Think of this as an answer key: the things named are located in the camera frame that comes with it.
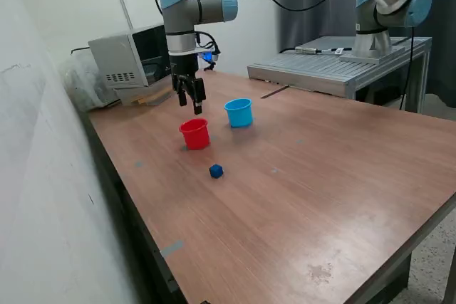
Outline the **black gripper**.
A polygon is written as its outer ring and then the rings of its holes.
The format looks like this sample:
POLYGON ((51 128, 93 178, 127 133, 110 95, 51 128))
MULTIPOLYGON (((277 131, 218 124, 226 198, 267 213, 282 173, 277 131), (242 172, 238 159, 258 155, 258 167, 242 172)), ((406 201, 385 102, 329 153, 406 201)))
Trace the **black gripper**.
POLYGON ((192 99, 194 114, 202 113, 202 102, 206 100, 204 81, 202 78, 194 78, 195 73, 199 70, 197 54, 170 56, 170 65, 172 70, 172 87, 177 94, 181 107, 186 106, 186 90, 192 99), (186 84, 186 77, 191 77, 186 84))

